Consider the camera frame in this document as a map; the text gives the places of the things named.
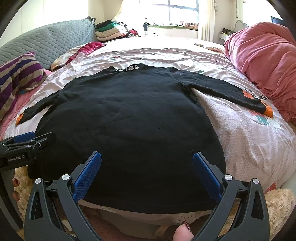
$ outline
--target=blue gripper pad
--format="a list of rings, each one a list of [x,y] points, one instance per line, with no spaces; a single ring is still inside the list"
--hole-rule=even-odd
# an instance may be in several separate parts
[[[98,152],[91,155],[91,157],[87,160],[86,166],[84,167],[83,171],[78,176],[73,185],[72,197],[75,203],[77,203],[78,200],[85,198],[85,195],[89,187],[91,186],[92,181],[94,180],[101,167],[101,163],[101,154]]]
[[[15,138],[14,143],[26,142],[35,138],[34,132],[28,132]]]
[[[193,156],[193,166],[210,198],[220,203],[222,199],[221,183],[198,153]]]

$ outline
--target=green folded clothing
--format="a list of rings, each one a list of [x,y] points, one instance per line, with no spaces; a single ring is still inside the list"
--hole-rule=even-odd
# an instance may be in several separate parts
[[[117,24],[115,24],[115,23],[110,23],[110,24],[108,24],[108,25],[105,26],[105,27],[98,28],[97,31],[98,31],[98,32],[104,32],[104,31],[107,31],[107,30],[109,30],[109,29],[114,28],[114,27],[117,26],[117,25],[119,25],[119,24],[118,24],[118,23],[117,23]]]

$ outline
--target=pink blanket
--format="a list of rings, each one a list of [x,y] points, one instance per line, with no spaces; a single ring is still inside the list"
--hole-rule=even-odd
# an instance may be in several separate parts
[[[271,99],[286,121],[296,123],[296,41],[289,29],[257,23],[231,35],[225,55]]]

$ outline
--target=purple striped blanket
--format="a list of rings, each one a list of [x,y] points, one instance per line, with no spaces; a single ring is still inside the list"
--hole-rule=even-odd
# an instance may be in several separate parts
[[[0,66],[0,121],[13,109],[20,90],[39,86],[47,75],[34,53],[23,54]]]

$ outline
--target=black sweatshirt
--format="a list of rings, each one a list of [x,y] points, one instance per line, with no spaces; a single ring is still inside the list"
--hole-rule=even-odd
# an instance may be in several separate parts
[[[225,174],[219,139],[191,88],[264,113],[259,99],[223,80],[143,64],[110,67],[69,82],[26,109],[20,122],[48,105],[36,135],[57,141],[41,150],[30,178],[55,180],[93,151],[102,166],[85,200],[139,213],[186,213],[215,206],[192,168],[201,152]]]

